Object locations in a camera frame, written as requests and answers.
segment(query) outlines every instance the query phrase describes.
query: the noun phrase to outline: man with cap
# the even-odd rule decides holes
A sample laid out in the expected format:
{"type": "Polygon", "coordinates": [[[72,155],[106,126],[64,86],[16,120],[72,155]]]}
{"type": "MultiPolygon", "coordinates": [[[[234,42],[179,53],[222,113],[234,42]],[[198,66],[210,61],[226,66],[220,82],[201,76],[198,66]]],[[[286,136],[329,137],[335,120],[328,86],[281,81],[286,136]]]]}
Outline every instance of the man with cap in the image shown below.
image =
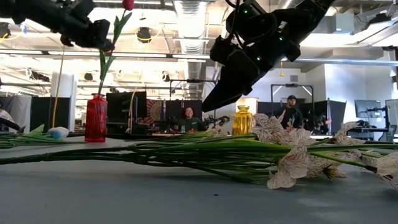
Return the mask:
{"type": "Polygon", "coordinates": [[[294,95],[290,95],[287,98],[287,104],[285,108],[281,108],[277,116],[282,115],[284,112],[284,118],[281,122],[284,129],[290,128],[301,128],[303,123],[303,115],[301,114],[300,110],[296,109],[296,97],[294,95]]]}

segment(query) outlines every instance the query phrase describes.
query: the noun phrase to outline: pillar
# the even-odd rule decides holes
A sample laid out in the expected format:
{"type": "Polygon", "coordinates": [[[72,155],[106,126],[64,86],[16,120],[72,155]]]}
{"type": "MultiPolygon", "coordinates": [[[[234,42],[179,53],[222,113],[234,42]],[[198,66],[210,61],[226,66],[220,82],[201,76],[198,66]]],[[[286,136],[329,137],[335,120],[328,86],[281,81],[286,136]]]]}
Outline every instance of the pillar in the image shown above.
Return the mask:
{"type": "Polygon", "coordinates": [[[51,79],[51,97],[55,97],[57,94],[58,82],[60,82],[60,88],[58,90],[58,97],[70,98],[69,104],[69,131],[75,130],[75,107],[76,107],[76,89],[78,82],[78,75],[72,73],[62,73],[61,79],[59,78],[59,72],[52,73],[51,79]]]}

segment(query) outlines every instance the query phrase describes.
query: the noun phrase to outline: chair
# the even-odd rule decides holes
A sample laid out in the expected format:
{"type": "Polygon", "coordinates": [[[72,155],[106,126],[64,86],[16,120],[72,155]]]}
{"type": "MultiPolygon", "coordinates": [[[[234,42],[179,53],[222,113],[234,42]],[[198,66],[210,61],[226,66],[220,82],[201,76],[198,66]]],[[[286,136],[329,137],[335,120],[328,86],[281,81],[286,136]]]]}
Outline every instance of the chair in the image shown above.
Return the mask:
{"type": "Polygon", "coordinates": [[[390,125],[388,132],[383,133],[383,135],[379,138],[381,142],[394,142],[394,135],[397,131],[397,125],[390,125]]]}

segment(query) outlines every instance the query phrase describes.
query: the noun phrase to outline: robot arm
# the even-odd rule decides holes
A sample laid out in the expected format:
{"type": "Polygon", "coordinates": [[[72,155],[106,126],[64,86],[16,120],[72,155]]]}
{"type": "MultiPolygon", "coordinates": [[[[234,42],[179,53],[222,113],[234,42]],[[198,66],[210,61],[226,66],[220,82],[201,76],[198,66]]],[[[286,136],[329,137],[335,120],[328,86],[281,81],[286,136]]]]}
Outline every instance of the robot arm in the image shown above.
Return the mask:
{"type": "Polygon", "coordinates": [[[61,34],[61,42],[73,46],[113,50],[106,39],[110,22],[91,22],[88,14],[95,8],[93,0],[0,0],[0,17],[12,18],[16,24],[30,19],[61,34]]]}
{"type": "Polygon", "coordinates": [[[267,13],[255,0],[244,1],[226,20],[229,38],[219,36],[210,58],[223,64],[215,88],[202,104],[204,112],[248,95],[252,86],[282,58],[291,62],[301,54],[300,43],[318,26],[334,0],[304,0],[291,9],[267,13]],[[282,22],[286,25],[279,29],[282,22]],[[232,35],[244,40],[239,47],[232,35]]]}

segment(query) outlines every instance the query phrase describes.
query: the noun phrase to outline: red tulip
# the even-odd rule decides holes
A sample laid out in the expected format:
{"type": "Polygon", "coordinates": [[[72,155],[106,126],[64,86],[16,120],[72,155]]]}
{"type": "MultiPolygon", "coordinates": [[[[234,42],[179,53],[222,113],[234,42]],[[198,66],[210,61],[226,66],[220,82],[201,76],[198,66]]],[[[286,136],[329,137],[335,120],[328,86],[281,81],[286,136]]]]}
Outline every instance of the red tulip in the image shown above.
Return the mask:
{"type": "Polygon", "coordinates": [[[123,8],[131,11],[134,9],[134,0],[123,0],[123,8]]]}

